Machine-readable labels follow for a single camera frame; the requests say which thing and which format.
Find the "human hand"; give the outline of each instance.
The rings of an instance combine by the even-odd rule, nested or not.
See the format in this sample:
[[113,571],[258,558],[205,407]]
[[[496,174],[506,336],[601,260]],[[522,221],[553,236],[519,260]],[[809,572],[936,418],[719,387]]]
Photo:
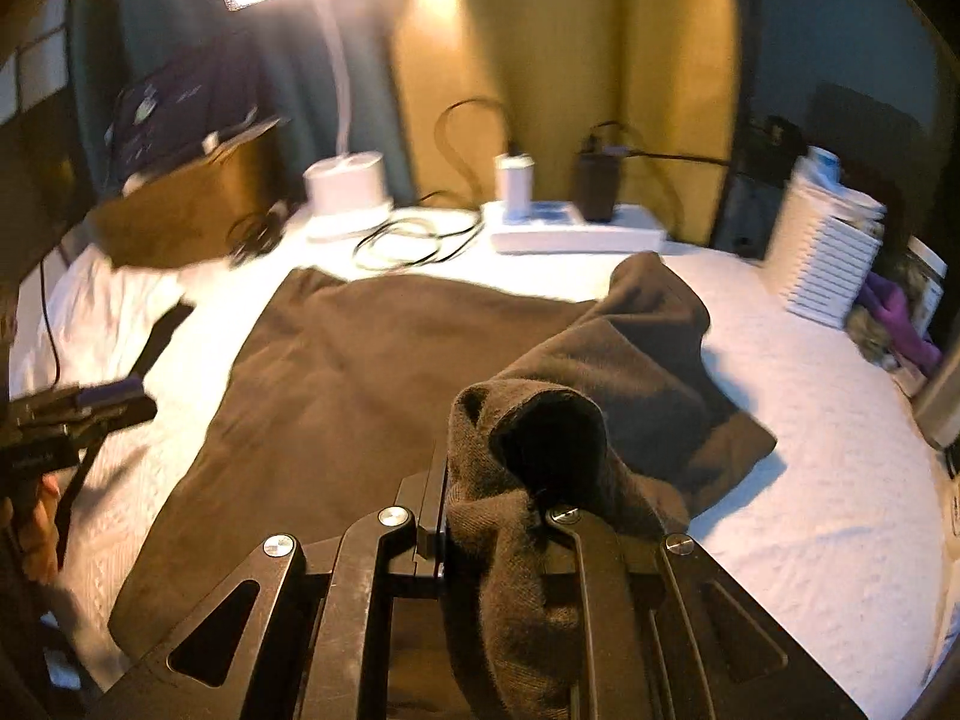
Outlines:
[[[16,541],[23,550],[23,573],[27,579],[50,584],[56,578],[56,532],[54,516],[61,492],[56,476],[46,474],[37,482],[37,504],[30,518],[16,530]],[[0,528],[13,521],[13,506],[8,500],[0,503]]]

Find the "metal screw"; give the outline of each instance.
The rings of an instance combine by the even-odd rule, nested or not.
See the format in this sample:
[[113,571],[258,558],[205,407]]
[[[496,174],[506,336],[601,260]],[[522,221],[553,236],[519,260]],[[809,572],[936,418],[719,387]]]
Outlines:
[[686,533],[671,533],[666,538],[666,548],[674,555],[686,557],[693,552],[696,543]]
[[270,536],[263,542],[263,551],[270,557],[287,557],[294,551],[294,539],[290,536]]
[[388,528],[397,528],[410,519],[410,512],[402,506],[391,506],[380,513],[380,523]]
[[555,506],[550,509],[550,519],[559,525],[574,525],[580,522],[580,510],[572,506]]

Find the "desk lamp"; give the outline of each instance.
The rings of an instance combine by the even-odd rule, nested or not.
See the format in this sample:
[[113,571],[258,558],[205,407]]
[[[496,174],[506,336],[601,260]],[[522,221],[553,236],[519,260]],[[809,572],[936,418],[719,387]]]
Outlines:
[[[224,0],[238,10],[265,0]],[[330,54],[337,92],[337,155],[311,165],[304,172],[307,197],[323,236],[367,230],[384,223],[392,201],[387,196],[383,155],[375,151],[349,153],[352,122],[350,78],[343,38],[330,0],[313,0]]]

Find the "brown garment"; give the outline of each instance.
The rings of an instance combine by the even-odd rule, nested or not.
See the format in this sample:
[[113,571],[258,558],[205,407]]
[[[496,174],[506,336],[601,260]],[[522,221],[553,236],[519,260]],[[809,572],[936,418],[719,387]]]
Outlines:
[[464,692],[476,712],[560,716],[573,659],[541,664],[577,620],[542,601],[528,490],[660,533],[736,485],[774,440],[709,380],[708,326],[655,255],[625,261],[596,304],[295,271],[152,527],[114,638],[138,658],[266,536],[320,541],[392,503],[448,429],[450,528],[470,563],[446,608]]
[[475,714],[563,718],[579,676],[573,603],[544,585],[542,509],[563,502],[621,533],[662,536],[735,487],[775,440],[709,379],[709,315],[653,255],[608,297],[454,405],[445,620]]

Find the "white bedsheet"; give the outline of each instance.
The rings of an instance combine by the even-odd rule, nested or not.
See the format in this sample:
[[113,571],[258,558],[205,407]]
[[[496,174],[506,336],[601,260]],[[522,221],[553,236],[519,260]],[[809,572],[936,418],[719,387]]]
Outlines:
[[[198,303],[147,376],[157,419],[107,442],[74,509],[54,611],[104,688],[128,667],[107,631],[110,610],[160,507],[203,444],[240,346],[291,268],[366,275],[352,266],[353,243],[316,244],[299,230],[240,271],[209,263],[178,274],[111,272],[92,248],[56,286],[51,319],[66,382],[123,375],[166,309],[181,295]],[[693,247],[673,247],[664,259],[709,308],[710,372],[779,440],[771,457],[694,521],[691,534],[872,720],[901,718],[920,692],[943,592],[930,450],[904,399],[843,333],[779,308],[753,266]],[[505,257],[481,238],[462,257],[424,272],[583,300],[606,293],[621,260]],[[41,386],[52,370],[38,329],[14,385]]]

